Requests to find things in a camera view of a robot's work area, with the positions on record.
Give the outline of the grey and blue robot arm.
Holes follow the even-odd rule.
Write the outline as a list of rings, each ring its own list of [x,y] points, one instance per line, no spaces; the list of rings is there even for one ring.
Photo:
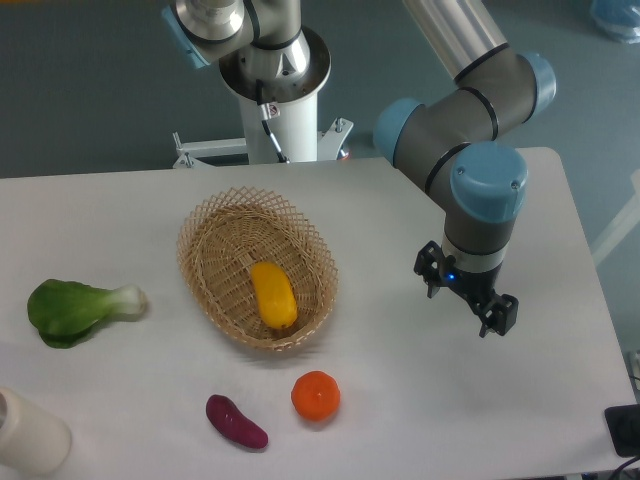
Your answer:
[[[414,270],[434,295],[446,288],[480,319],[483,333],[506,334],[516,298],[495,291],[528,168],[500,135],[554,99],[552,67],[517,54],[479,1],[406,5],[455,83],[433,105],[401,99],[380,115],[373,141],[390,164],[444,212],[443,238],[417,254]],[[317,128],[317,93],[331,60],[301,21],[297,1],[173,1],[163,18],[196,67],[217,64],[242,110],[250,162],[337,158]]]

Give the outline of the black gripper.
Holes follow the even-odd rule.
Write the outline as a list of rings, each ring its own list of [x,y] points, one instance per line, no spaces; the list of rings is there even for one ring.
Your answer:
[[[435,241],[428,242],[417,253],[414,273],[426,284],[427,297],[433,298],[442,288],[449,289],[472,306],[481,321],[481,338],[488,333],[505,336],[516,323],[519,301],[514,296],[495,293],[501,266],[474,273],[460,270],[455,262]]]

